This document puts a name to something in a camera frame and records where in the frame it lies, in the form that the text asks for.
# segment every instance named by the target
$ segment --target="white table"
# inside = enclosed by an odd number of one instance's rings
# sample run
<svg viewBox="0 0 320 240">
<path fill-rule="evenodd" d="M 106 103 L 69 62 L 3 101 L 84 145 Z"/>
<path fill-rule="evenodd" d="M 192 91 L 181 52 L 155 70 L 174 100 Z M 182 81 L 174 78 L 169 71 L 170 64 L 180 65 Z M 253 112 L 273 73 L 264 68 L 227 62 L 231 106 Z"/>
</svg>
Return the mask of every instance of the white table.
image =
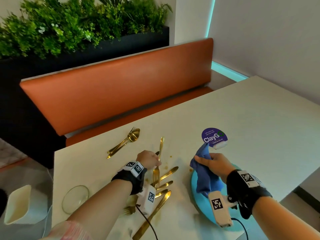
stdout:
<svg viewBox="0 0 320 240">
<path fill-rule="evenodd" d="M 107 160 L 108 149 L 133 126 L 141 129 L 139 139 Z M 97 192 L 139 152 L 158 151 L 164 136 L 160 174 L 179 169 L 163 181 L 174 183 L 168 187 L 170 198 L 152 220 L 158 238 L 237 239 L 243 232 L 210 223 L 189 197 L 189 163 L 209 127 L 228 136 L 228 145 L 216 152 L 257 176 L 278 201 L 320 166 L 320 106 L 255 76 L 57 151 L 52 225 L 68 217 L 61 203 L 69 189 L 86 185 L 91 194 Z M 151 172 L 146 178 L 152 178 Z M 138 213 L 120 217 L 108 239 L 130 239 L 129 232 L 135 233 L 143 222 Z M 151 228 L 143 239 L 154 239 Z"/>
</svg>

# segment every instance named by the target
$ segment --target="orange bench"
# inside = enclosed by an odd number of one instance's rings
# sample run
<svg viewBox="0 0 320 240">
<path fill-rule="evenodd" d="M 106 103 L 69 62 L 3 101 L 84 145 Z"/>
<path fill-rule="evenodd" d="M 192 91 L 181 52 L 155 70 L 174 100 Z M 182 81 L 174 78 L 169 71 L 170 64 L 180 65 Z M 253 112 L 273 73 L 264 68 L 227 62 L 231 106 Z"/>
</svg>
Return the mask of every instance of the orange bench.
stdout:
<svg viewBox="0 0 320 240">
<path fill-rule="evenodd" d="M 211 92 L 204 85 L 211 79 L 212 53 L 209 38 L 22 81 L 20 86 L 58 135 L 138 108 L 68 138 L 70 146 Z"/>
</svg>

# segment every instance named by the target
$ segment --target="floor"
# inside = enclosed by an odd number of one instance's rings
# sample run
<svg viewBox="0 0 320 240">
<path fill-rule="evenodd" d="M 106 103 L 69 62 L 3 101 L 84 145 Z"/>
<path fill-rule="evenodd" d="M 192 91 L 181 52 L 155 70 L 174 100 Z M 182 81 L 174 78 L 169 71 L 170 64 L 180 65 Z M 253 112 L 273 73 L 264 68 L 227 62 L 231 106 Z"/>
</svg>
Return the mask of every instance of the floor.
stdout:
<svg viewBox="0 0 320 240">
<path fill-rule="evenodd" d="M 50 199 L 48 208 L 52 201 L 53 183 L 45 167 L 36 161 L 27 158 L 14 166 L 0 169 L 0 188 L 8 194 L 12 191 L 30 184 L 32 187 L 42 191 Z M 306 204 L 296 194 L 290 193 L 282 200 L 282 205 L 296 214 L 306 223 L 320 231 L 320 214 L 312 207 Z M 0 218 L 1 238 L 6 240 L 37 240 L 42 237 L 45 229 L 45 219 L 35 225 L 4 225 L 4 214 Z M 45 236 L 51 228 L 51 212 L 48 215 L 47 228 Z M 266 236 L 258 225 L 248 230 L 249 239 L 266 240 Z M 238 240 L 245 240 L 246 236 L 242 235 Z"/>
</svg>

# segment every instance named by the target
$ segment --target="person's sleeve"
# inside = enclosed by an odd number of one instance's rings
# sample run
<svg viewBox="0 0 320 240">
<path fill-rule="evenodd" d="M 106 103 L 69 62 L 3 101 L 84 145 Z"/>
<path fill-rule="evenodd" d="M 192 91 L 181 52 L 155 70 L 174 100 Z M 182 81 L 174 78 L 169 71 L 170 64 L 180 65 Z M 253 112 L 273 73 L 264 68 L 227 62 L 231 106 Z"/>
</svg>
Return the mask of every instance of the person's sleeve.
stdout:
<svg viewBox="0 0 320 240">
<path fill-rule="evenodd" d="M 93 240 L 81 224 L 63 221 L 51 229 L 49 235 L 40 240 Z"/>
</svg>

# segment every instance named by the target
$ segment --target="black cable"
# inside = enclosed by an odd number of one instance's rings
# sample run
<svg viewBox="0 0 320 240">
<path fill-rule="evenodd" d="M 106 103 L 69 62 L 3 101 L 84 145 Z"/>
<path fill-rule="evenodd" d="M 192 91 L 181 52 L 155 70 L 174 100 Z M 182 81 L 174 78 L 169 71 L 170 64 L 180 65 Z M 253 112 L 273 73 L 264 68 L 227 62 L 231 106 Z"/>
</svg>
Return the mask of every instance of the black cable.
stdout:
<svg viewBox="0 0 320 240">
<path fill-rule="evenodd" d="M 154 235 L 155 235 L 156 240 L 158 240 L 156 231 L 154 230 L 154 228 L 153 228 L 153 226 L 151 225 L 151 223 L 150 223 L 150 221 L 148 220 L 148 218 L 146 218 L 146 216 L 141 212 L 141 210 L 139 209 L 138 206 L 140 206 L 140 205 L 136 204 L 136 207 L 137 207 L 138 211 L 143 215 L 143 217 L 146 219 L 147 223 L 149 223 L 149 225 L 151 226 L 151 228 L 152 228 L 152 230 L 153 230 L 153 233 L 154 233 Z"/>
<path fill-rule="evenodd" d="M 247 240 L 249 240 L 247 230 L 246 230 L 245 226 L 242 224 L 242 222 L 241 222 L 241 221 L 239 221 L 237 218 L 233 218 L 233 217 L 231 217 L 231 220 L 234 220 L 234 221 L 240 222 L 240 224 L 242 225 L 242 227 L 243 227 L 243 229 L 244 229 L 244 231 L 245 231 L 245 234 L 246 234 L 246 236 L 247 236 Z"/>
</svg>

